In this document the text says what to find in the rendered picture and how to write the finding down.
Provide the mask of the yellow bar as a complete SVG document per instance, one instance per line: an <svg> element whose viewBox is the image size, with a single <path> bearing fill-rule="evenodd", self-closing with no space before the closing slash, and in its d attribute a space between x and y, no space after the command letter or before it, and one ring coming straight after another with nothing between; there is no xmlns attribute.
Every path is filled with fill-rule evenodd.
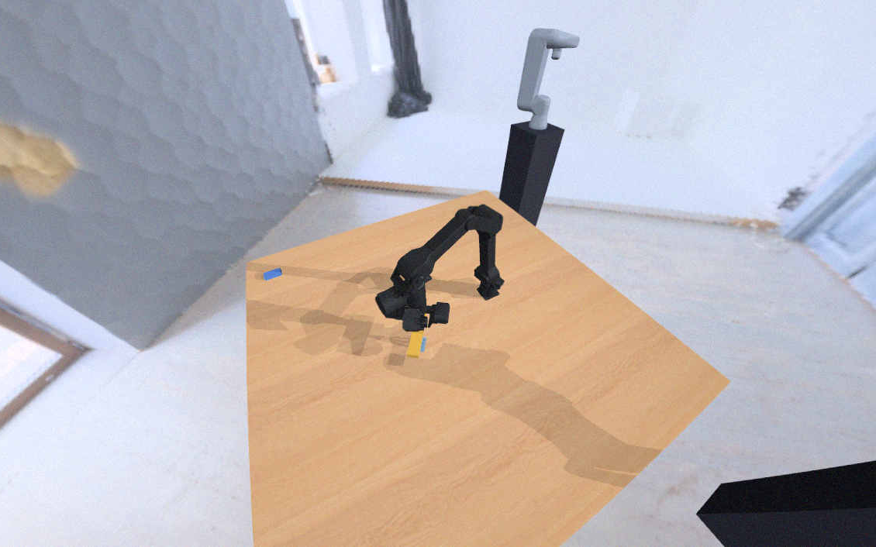
<svg viewBox="0 0 876 547"><path fill-rule="evenodd" d="M420 344L422 344L423 332L412 332L407 357L419 357Z"/></svg>

